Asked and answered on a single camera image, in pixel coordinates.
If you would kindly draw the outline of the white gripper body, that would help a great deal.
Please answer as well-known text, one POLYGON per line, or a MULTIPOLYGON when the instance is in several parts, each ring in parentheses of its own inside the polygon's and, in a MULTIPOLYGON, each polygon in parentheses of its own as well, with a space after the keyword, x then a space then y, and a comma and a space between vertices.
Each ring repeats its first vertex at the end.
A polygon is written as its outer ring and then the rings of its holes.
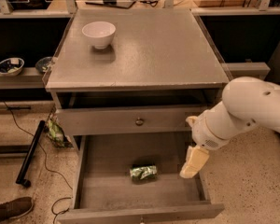
POLYGON ((204 113, 197 117, 197 121, 191 128, 192 140, 197 146, 207 150, 217 150, 229 143, 228 140, 220 139, 211 132, 207 126, 206 115, 204 113))

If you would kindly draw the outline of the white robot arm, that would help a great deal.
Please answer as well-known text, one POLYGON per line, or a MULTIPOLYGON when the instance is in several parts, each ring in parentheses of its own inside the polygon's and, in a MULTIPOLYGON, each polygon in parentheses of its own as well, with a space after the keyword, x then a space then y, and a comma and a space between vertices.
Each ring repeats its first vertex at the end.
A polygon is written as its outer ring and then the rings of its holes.
POLYGON ((225 86, 217 105, 187 117, 186 123, 195 145, 187 150, 180 176, 193 178, 206 164, 209 152, 233 137, 258 126, 280 133, 280 86, 254 77, 235 78, 225 86))

